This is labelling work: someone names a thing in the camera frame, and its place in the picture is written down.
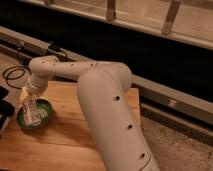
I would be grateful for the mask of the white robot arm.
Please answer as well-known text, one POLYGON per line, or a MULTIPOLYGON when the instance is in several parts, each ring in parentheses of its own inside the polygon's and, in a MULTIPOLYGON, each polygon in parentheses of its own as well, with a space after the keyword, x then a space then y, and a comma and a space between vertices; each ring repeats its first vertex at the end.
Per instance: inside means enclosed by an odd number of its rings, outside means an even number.
POLYGON ((37 97, 53 76, 77 82, 77 97, 107 171, 160 171, 125 97, 132 85, 129 67, 119 62, 61 62, 53 55, 30 61, 25 115, 39 125, 37 97))

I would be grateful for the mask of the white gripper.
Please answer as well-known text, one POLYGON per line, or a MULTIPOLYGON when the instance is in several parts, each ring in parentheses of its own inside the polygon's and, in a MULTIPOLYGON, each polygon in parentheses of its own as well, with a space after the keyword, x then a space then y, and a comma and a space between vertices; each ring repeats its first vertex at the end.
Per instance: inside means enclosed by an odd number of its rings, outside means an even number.
POLYGON ((47 78, 30 76, 26 82, 26 88, 25 87, 22 88, 22 91, 19 97, 19 102, 22 103, 25 100, 25 98, 28 96, 28 93, 30 95, 33 95, 33 99, 35 101, 41 99, 41 95, 47 89, 47 87, 48 87, 47 78))

